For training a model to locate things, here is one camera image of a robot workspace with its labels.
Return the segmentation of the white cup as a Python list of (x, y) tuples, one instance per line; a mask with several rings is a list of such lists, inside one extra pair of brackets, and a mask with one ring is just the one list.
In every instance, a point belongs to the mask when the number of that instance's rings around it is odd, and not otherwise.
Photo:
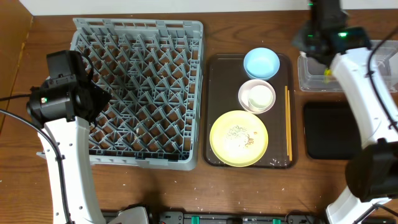
[(254, 86), (248, 94), (249, 107), (252, 110), (262, 111), (272, 104), (273, 98), (269, 87), (264, 85)]

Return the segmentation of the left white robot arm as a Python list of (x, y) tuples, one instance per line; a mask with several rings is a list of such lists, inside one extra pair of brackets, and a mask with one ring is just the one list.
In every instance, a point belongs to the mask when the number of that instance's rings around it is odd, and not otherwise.
[(47, 55), (49, 77), (33, 87), (26, 109), (38, 127), (49, 171), (54, 223), (105, 223), (96, 197), (90, 125), (111, 99), (74, 50)]

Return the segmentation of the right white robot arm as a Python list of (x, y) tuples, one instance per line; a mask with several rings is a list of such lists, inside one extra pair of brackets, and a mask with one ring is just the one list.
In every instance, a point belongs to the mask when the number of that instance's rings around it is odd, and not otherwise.
[(397, 106), (373, 56), (378, 46), (362, 27), (349, 27), (339, 1), (311, 0), (310, 20), (293, 45), (326, 65), (356, 119), (363, 150), (345, 169), (347, 186), (325, 210), (327, 223), (361, 223), (397, 198)]

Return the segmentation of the yellow green snack wrapper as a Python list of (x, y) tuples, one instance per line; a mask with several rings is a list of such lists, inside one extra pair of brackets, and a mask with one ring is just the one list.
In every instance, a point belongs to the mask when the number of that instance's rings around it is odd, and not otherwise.
[(332, 75), (332, 71), (329, 68), (326, 68), (324, 71), (324, 83), (328, 84), (332, 79), (333, 79), (333, 75)]

